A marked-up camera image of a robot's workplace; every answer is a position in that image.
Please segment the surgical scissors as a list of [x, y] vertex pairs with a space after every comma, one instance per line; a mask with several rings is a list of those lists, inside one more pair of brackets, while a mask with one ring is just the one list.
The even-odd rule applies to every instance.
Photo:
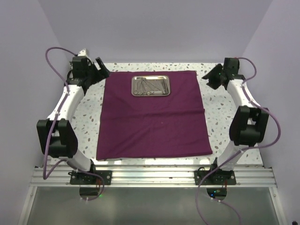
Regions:
[[147, 91], [145, 88], [145, 79], [140, 79], [137, 82], [136, 90], [134, 90], [134, 94], [138, 96], [147, 95]]

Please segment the steel instrument tray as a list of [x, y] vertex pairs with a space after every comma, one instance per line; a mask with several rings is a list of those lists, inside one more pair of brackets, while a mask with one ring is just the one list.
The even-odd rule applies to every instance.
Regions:
[[[138, 96], [134, 94], [134, 90], [136, 90], [137, 82], [140, 79], [145, 79], [145, 88], [147, 91], [147, 95]], [[160, 91], [154, 91], [152, 88], [152, 85], [150, 84], [151, 80], [155, 79], [164, 79], [165, 83], [168, 87], [169, 93], [167, 95], [162, 95]], [[168, 96], [171, 93], [171, 87], [170, 87], [170, 80], [169, 77], [166, 75], [140, 75], [140, 76], [134, 76], [131, 81], [131, 94], [135, 97], [164, 97]]]

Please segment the purple cloth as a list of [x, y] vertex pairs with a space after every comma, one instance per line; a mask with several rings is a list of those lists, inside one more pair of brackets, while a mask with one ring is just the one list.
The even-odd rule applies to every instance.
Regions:
[[135, 97], [135, 72], [114, 72], [105, 81], [97, 160], [179, 158], [212, 153], [195, 71], [165, 71], [171, 92]]

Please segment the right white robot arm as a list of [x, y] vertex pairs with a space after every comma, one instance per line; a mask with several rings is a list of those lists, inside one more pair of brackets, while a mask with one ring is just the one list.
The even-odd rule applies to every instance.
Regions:
[[216, 90], [223, 86], [230, 94], [237, 108], [229, 128], [230, 141], [224, 152], [214, 161], [217, 168], [209, 172], [209, 179], [219, 184], [225, 179], [224, 171], [232, 171], [245, 148], [261, 143], [266, 131], [269, 115], [259, 108], [250, 93], [246, 79], [239, 74], [240, 62], [237, 58], [225, 58], [202, 77], [207, 86]]

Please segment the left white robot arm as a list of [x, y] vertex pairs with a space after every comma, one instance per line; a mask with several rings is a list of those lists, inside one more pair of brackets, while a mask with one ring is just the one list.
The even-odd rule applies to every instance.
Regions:
[[48, 157], [58, 158], [72, 168], [81, 170], [81, 179], [92, 184], [98, 173], [92, 169], [92, 161], [80, 150], [78, 139], [71, 126], [74, 113], [90, 86], [108, 78], [110, 71], [100, 57], [92, 62], [89, 57], [77, 55], [72, 58], [71, 69], [63, 79], [64, 88], [55, 109], [44, 120], [37, 122], [37, 133], [42, 153], [43, 166]]

